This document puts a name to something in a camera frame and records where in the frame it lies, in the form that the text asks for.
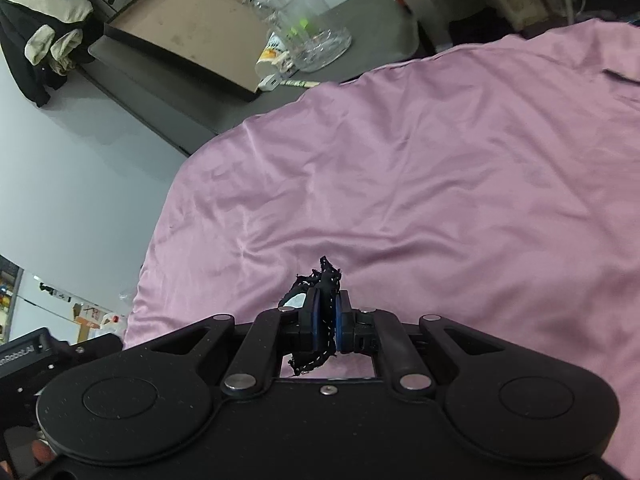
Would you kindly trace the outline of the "person left hand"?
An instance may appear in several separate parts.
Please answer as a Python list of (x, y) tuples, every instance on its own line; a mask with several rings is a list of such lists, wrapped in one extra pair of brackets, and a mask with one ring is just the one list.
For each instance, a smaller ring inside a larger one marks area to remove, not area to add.
[(8, 448), (8, 454), (1, 457), (2, 479), (27, 479), (36, 470), (51, 463), (55, 452), (43, 440)]

